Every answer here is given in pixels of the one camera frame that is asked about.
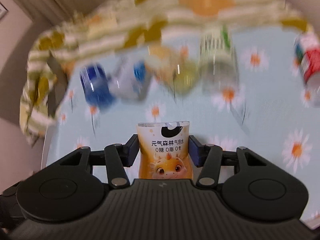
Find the green white label cup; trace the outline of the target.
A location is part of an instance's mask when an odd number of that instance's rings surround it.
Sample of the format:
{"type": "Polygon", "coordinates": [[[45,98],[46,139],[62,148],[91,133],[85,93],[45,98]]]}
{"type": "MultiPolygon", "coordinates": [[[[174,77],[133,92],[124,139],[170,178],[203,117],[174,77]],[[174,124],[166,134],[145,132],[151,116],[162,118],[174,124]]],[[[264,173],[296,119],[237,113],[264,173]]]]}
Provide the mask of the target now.
{"type": "Polygon", "coordinates": [[[202,88],[206,93],[239,87],[239,73],[232,39],[225,25],[210,26],[200,40],[202,88]]]}

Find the red label clear cup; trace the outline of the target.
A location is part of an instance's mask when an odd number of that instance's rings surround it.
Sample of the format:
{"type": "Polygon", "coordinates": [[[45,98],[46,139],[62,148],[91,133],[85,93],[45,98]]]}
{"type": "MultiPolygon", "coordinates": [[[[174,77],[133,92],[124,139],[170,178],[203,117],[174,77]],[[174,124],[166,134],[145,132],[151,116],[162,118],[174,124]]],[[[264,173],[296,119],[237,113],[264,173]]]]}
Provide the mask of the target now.
{"type": "Polygon", "coordinates": [[[313,32],[300,34],[295,40],[295,56],[311,104],[319,107],[319,37],[313,32]]]}

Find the white blue label cup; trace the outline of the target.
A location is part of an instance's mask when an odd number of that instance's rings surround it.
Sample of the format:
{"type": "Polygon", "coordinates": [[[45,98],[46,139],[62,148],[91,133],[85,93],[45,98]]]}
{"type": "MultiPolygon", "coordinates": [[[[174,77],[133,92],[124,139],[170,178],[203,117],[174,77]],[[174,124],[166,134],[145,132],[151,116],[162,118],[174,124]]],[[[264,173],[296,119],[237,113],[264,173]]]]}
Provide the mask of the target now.
{"type": "Polygon", "coordinates": [[[109,92],[122,100],[142,101],[146,97],[151,74],[143,60],[121,62],[108,82],[109,92]]]}

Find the green striped floral quilt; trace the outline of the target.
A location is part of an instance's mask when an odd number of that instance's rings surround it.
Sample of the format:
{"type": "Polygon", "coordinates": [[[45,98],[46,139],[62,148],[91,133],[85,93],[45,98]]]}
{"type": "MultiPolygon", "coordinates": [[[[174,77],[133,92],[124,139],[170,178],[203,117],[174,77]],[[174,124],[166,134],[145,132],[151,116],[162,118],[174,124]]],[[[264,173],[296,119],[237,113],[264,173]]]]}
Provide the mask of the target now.
{"type": "Polygon", "coordinates": [[[20,128],[27,142],[33,145],[55,122],[55,114],[48,110],[48,95],[58,77],[49,60],[71,75],[79,61],[163,41],[166,30],[199,30],[215,23],[232,29],[276,24],[313,31],[285,0],[108,0],[87,16],[76,14],[44,31],[34,42],[20,99],[20,128]]]}

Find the yellow label clear cup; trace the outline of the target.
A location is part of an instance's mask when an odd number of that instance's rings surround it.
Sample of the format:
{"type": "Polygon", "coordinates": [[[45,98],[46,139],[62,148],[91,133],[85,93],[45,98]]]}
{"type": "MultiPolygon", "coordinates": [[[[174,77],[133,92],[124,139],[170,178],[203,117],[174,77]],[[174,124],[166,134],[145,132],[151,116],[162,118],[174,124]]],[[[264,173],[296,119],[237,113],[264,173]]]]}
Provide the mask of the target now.
{"type": "Polygon", "coordinates": [[[157,44],[148,46],[148,54],[146,69],[173,94],[188,94],[197,84],[200,74],[195,61],[157,44]]]}

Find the light blue daisy mat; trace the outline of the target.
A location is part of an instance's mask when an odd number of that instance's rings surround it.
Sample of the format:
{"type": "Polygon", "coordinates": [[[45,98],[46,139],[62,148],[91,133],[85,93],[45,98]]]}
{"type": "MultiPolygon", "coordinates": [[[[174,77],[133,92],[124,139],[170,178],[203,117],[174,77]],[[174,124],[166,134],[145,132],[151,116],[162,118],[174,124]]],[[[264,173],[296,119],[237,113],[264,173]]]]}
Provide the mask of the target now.
{"type": "Polygon", "coordinates": [[[208,94],[198,83],[174,96],[152,80],[143,101],[116,100],[104,111],[87,104],[80,71],[100,64],[111,74],[121,63],[148,55],[146,47],[78,62],[60,108],[47,164],[80,146],[102,150],[125,143],[140,122],[188,121],[203,144],[234,151],[246,146],[302,181],[309,201],[302,219],[319,217],[319,108],[311,104],[294,53],[299,31],[262,27],[234,33],[240,86],[208,94]]]}

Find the orange dragon label cup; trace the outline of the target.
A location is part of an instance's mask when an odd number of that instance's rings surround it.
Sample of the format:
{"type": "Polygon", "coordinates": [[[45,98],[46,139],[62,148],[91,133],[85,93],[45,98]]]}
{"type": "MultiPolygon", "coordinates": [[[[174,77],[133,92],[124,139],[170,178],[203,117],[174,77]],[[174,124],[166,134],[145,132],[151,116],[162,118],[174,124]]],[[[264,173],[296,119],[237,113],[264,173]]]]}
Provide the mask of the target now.
{"type": "Polygon", "coordinates": [[[139,123],[140,179],[191,179],[189,122],[139,123]]]}

